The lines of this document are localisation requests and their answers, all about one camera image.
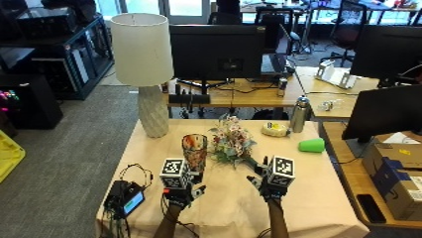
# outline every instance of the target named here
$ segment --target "papers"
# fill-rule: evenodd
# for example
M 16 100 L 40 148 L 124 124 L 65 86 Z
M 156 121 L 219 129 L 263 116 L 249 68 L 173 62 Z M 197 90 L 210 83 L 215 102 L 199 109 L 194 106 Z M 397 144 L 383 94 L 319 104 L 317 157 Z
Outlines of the papers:
M 394 144 L 420 144 L 415 140 L 411 140 L 404 134 L 400 132 L 394 133 L 383 143 L 394 143 Z

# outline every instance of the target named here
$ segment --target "water bottle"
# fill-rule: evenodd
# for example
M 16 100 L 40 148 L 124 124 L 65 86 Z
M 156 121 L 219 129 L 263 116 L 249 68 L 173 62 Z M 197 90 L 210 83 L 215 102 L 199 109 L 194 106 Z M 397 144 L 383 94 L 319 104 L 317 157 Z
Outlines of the water bottle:
M 309 99 L 305 95 L 302 95 L 295 102 L 290 120 L 290 128 L 294 133 L 301 133 L 303 130 L 309 108 Z

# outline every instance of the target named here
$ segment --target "white lampshade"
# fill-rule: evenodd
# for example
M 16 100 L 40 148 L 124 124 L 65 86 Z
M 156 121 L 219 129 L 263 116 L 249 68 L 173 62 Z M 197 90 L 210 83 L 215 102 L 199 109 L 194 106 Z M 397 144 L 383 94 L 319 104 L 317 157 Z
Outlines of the white lampshade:
M 169 81 L 174 71 L 168 18 L 121 14 L 110 19 L 110 33 L 118 81 L 137 87 Z

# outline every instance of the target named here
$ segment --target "person's hand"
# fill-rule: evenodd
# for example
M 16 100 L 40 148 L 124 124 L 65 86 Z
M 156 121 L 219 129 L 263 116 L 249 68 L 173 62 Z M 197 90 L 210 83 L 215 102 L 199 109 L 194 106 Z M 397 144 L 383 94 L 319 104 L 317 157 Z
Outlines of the person's hand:
M 189 185 L 186 189 L 165 189 L 164 195 L 169 200 L 169 204 L 181 207 L 184 210 L 185 207 L 205 193 L 205 190 L 205 185 L 195 190 L 191 190 L 191 186 Z
M 259 195 L 263 197 L 265 202 L 271 200 L 281 200 L 281 197 L 287 193 L 287 187 L 274 186 L 267 183 L 267 177 L 263 179 L 255 177 L 246 177 L 255 189 L 259 192 Z

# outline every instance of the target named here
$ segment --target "gray floor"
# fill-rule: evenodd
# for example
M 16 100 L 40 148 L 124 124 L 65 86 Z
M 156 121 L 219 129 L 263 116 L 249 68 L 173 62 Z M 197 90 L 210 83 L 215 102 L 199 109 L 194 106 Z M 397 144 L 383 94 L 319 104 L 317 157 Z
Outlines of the gray floor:
M 317 66 L 334 49 L 321 52 L 326 45 L 319 41 L 311 55 L 290 59 Z M 93 237 L 96 210 L 137 120 L 133 90 L 97 86 L 85 101 L 61 105 L 65 118 L 54 130 L 18 131 L 26 158 L 0 183 L 0 238 Z M 211 108 L 206 117 L 225 112 Z M 238 117 L 253 112 L 239 109 Z M 371 229 L 367 237 L 422 237 L 415 230 Z

